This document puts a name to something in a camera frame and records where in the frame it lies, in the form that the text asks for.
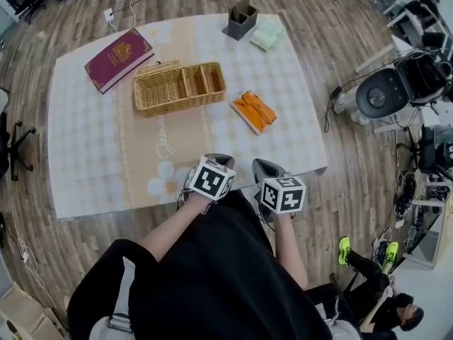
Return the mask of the wicker basket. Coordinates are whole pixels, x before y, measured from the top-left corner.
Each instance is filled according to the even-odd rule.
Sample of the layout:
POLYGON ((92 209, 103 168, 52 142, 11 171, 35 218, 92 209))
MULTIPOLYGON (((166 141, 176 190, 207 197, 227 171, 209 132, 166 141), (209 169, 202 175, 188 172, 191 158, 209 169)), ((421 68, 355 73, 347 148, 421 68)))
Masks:
POLYGON ((217 103, 226 92, 218 62, 182 65, 175 59, 141 68, 134 75, 135 108, 146 117, 217 103))

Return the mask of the white desk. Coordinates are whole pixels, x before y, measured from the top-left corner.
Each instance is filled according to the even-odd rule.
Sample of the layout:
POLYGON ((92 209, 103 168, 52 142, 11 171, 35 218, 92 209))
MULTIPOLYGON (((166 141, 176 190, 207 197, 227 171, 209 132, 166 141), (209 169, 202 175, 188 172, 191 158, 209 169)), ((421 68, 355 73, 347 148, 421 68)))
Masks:
POLYGON ((354 73, 359 74, 362 70, 367 68, 368 66, 374 64, 378 60, 382 59, 386 55, 388 55, 391 52, 395 52, 398 55, 407 55, 410 50, 413 49, 413 46, 409 45, 402 39, 396 37, 395 35, 391 36, 391 43, 387 45, 385 48, 381 49, 378 53, 375 55, 372 55, 371 57, 367 58, 362 64, 357 66, 354 69, 354 73))

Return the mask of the black office chair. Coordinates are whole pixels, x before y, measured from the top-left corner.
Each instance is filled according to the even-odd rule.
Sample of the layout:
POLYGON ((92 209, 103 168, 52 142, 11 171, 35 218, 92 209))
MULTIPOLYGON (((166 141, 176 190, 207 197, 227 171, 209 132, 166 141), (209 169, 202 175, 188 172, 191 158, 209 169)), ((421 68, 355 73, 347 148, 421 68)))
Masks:
POLYGON ((13 124, 13 132, 7 130, 7 111, 9 105, 10 91, 0 86, 0 179, 9 170, 11 180, 17 182, 18 174, 15 171, 15 164, 19 163, 26 171, 33 171, 32 164, 26 164, 19 154, 19 147, 25 141, 27 136, 34 135, 36 128, 28 128, 19 138, 17 138, 17 129, 23 125, 22 120, 13 124))
POLYGON ((453 127, 436 125, 421 128, 418 166, 423 174, 442 176, 453 183, 453 127))

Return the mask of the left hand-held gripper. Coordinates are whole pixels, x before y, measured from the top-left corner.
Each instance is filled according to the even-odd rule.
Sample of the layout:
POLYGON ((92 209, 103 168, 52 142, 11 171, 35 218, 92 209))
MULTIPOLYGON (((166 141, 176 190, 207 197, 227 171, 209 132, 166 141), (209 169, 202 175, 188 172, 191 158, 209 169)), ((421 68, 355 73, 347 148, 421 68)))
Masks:
POLYGON ((225 154, 209 153, 201 156, 183 181, 182 203, 192 192, 208 197, 214 204, 223 199, 236 178, 234 164, 234 158, 225 154))

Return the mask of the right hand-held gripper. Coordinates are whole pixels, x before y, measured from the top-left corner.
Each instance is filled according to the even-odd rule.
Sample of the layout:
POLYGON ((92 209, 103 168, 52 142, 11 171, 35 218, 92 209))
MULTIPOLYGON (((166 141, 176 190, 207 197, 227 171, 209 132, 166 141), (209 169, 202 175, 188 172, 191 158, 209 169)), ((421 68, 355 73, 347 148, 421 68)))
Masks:
POLYGON ((298 176, 285 174, 281 166, 264 159, 252 162, 253 177, 259 187, 256 196, 258 210, 265 223, 273 222, 273 214, 302 211, 306 185, 298 176))

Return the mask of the orange packet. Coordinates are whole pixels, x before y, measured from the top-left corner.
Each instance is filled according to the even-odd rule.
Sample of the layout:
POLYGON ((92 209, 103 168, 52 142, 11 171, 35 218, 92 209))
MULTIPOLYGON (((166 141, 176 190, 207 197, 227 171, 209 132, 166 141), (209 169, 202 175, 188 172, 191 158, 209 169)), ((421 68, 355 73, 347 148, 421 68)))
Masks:
POLYGON ((256 135, 261 135, 277 120, 274 110, 252 91, 243 93, 240 98, 233 100, 230 106, 256 135))

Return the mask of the checked tablecloth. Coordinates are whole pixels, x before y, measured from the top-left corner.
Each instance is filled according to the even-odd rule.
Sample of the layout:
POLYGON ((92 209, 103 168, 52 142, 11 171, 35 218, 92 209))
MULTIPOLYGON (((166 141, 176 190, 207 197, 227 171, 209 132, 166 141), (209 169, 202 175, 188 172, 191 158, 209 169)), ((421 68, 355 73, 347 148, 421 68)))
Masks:
POLYGON ((47 156, 58 218, 171 203, 189 170, 209 152, 235 160, 233 188, 252 186, 252 161, 266 159, 294 174, 328 164, 309 88, 288 34, 265 52, 248 37, 222 32, 226 14, 149 23, 139 32, 154 60, 182 65, 218 62, 222 101, 146 118, 134 104, 134 76, 105 94, 84 66, 114 40, 111 34, 57 59, 49 95, 47 156), (256 135, 230 103, 252 91, 277 120, 256 135))

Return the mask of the white equipment shelf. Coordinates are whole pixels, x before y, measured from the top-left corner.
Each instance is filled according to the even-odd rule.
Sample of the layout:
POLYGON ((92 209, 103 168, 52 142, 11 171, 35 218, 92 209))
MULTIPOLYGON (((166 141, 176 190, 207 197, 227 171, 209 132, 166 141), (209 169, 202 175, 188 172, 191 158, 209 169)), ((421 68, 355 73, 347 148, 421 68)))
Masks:
POLYGON ((420 197, 411 201, 413 217, 423 210, 426 220, 430 222, 423 226, 423 231, 415 241, 413 249, 402 254, 397 268, 407 261, 424 269, 433 270, 445 254, 450 241, 448 226, 453 224, 453 182, 448 179, 437 182, 426 181, 422 188, 423 195, 427 189, 447 188, 447 197, 443 200, 420 197))

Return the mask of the grey pen holder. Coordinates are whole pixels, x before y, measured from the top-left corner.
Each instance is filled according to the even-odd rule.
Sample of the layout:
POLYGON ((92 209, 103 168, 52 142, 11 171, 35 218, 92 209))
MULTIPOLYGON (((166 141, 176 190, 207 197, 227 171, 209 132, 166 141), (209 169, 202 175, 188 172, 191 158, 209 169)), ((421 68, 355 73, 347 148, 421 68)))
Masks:
POLYGON ((228 25, 222 32, 230 38, 240 41, 256 24, 258 10, 250 5, 250 0, 240 0, 229 9, 228 25))

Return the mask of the maroon hardcover book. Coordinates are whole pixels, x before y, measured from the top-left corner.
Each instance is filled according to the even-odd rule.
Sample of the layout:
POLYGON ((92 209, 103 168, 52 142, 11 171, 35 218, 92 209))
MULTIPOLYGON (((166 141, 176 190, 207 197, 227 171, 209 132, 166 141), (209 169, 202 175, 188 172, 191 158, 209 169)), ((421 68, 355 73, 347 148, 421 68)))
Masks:
POLYGON ((151 44, 133 28, 100 51, 84 68, 97 91, 105 94, 125 75, 153 56, 151 44))

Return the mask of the person's right forearm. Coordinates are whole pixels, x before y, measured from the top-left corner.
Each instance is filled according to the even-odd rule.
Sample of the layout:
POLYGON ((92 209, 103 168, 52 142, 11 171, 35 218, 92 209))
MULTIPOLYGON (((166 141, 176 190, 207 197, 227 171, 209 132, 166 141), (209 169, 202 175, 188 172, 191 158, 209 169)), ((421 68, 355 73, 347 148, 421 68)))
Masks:
POLYGON ((279 263, 302 290, 309 286, 304 262, 297 245, 297 237, 289 213, 273 214, 275 226, 275 253, 279 263))

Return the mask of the person's black clothing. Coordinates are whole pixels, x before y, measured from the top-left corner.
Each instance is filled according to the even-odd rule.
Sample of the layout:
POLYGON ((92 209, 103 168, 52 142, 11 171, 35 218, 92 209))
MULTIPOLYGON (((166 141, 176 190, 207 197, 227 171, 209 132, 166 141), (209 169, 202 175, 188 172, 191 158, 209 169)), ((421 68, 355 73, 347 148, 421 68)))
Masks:
POLYGON ((333 340, 328 319, 354 320, 337 289, 302 290, 240 191, 197 216, 161 259, 116 239, 69 301, 71 340, 88 340, 113 313, 124 260, 135 266, 128 305, 136 340, 333 340))

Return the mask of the person's left forearm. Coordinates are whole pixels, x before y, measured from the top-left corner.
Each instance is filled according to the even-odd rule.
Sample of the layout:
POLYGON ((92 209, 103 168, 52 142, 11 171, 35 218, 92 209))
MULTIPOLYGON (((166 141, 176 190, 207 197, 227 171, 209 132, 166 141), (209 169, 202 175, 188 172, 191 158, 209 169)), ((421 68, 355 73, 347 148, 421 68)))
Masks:
POLYGON ((160 262, 192 221, 204 212, 211 202, 208 197, 192 192, 180 209, 148 233, 139 244, 160 262))

